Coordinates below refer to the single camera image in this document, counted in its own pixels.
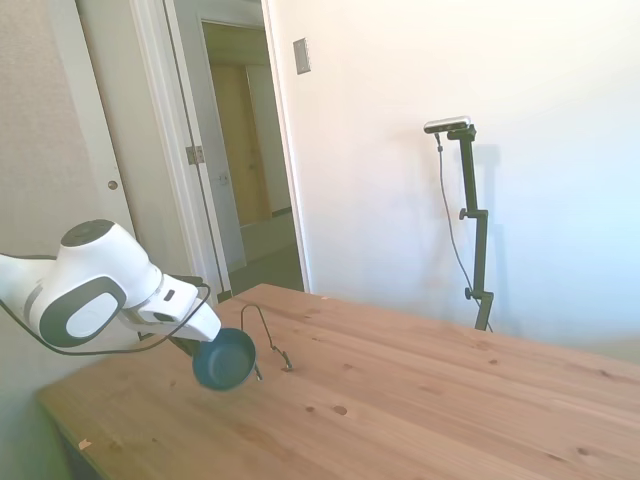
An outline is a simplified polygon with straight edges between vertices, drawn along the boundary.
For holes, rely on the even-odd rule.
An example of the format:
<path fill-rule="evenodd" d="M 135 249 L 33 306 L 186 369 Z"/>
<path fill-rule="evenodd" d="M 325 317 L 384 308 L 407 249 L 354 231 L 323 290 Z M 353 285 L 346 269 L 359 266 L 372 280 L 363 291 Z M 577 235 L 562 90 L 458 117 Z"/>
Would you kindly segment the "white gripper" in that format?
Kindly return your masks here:
<path fill-rule="evenodd" d="M 213 341 L 221 322 L 208 304 L 210 288 L 200 277 L 163 276 L 152 296 L 136 307 L 136 331 L 169 335 L 169 341 L 197 357 L 201 342 Z"/>

